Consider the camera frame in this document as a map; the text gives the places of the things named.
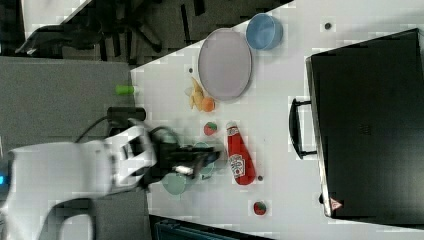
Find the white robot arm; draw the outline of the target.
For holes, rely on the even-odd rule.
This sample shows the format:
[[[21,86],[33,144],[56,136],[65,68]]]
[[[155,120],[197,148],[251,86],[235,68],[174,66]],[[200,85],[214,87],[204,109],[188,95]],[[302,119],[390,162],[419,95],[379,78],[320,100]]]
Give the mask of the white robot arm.
[[[171,172],[195,178],[220,155],[165,142],[136,119],[103,140],[15,148],[1,160],[1,240],[97,240],[98,199]]]

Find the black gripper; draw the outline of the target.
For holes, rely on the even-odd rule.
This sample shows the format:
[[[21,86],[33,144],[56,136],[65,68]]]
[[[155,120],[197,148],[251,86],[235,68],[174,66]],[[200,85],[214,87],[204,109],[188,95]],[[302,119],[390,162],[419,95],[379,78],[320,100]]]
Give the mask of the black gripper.
[[[176,143],[160,143],[155,146],[157,162],[143,176],[143,186],[161,181],[175,172],[194,179],[210,163],[219,159],[221,152],[214,147],[199,148],[180,146]]]

